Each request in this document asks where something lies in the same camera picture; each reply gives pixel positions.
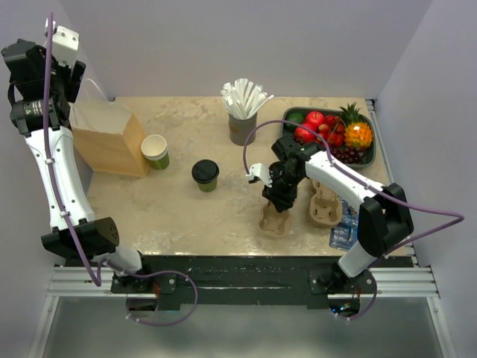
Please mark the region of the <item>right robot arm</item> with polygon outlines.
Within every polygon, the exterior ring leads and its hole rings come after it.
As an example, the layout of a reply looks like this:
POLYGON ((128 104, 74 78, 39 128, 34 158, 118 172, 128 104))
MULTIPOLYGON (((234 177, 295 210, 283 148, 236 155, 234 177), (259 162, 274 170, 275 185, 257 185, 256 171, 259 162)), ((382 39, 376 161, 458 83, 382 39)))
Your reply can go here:
POLYGON ((358 285, 358 276, 414 231, 401 186, 370 180, 346 167, 316 143, 298 145, 289 136, 272 146, 277 157, 269 166, 253 164, 249 182, 264 184, 263 196, 281 213, 293 207, 298 184, 316 180, 347 201, 358 214, 357 241, 320 277, 328 289, 348 293, 358 285))

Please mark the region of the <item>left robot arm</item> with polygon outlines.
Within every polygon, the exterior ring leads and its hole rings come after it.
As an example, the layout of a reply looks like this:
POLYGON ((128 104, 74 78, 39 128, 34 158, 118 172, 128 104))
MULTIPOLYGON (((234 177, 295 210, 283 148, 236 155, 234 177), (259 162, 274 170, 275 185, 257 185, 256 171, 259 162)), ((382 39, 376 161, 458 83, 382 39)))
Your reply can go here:
POLYGON ((51 232, 45 250, 66 260, 108 265, 137 292, 154 285, 139 252, 119 243, 112 218, 98 219, 86 198, 75 162, 70 105, 76 101, 85 63, 68 64, 50 45, 18 40, 1 50, 10 71, 10 120, 36 160, 48 200, 51 232))

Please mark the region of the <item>green paper coffee cup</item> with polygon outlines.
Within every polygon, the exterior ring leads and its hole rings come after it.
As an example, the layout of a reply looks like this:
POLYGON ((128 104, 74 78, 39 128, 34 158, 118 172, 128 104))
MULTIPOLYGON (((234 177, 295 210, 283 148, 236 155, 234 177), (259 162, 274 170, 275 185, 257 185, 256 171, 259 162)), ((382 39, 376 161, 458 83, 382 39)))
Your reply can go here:
POLYGON ((216 189, 217 187, 217 184, 218 184, 218 178, 217 177, 213 177, 211 179, 208 179, 208 180, 199 180, 199 179, 195 179, 195 182, 196 184, 198 185, 198 188, 202 191, 202 192, 212 192, 216 189))

